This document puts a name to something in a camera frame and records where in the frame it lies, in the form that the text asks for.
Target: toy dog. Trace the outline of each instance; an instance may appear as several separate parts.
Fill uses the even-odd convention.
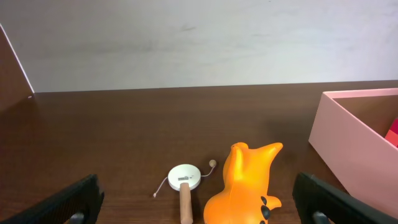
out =
[[[268,196],[271,162],[282,149],[273,143],[249,149],[242,142],[231,146],[223,169],[225,188],[210,198],[205,206],[206,224],[265,224],[271,210],[282,203]]]

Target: red object in box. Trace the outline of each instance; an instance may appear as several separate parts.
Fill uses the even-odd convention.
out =
[[[387,132],[386,140],[398,147],[398,118],[392,122],[390,130]]]

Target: gray wall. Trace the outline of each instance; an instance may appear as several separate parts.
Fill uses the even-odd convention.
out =
[[[1,0],[36,92],[398,78],[396,0]]]

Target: box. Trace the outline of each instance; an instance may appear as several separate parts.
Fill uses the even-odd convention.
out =
[[[351,196],[398,218],[396,117],[398,88],[324,92],[309,141]]]

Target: orange toy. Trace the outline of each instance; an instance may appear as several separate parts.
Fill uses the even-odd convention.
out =
[[[273,143],[259,149],[249,149],[242,142],[231,146],[225,161],[225,188],[206,204],[206,224],[265,224],[270,211],[281,207],[279,199],[268,196],[271,162],[282,149]]]

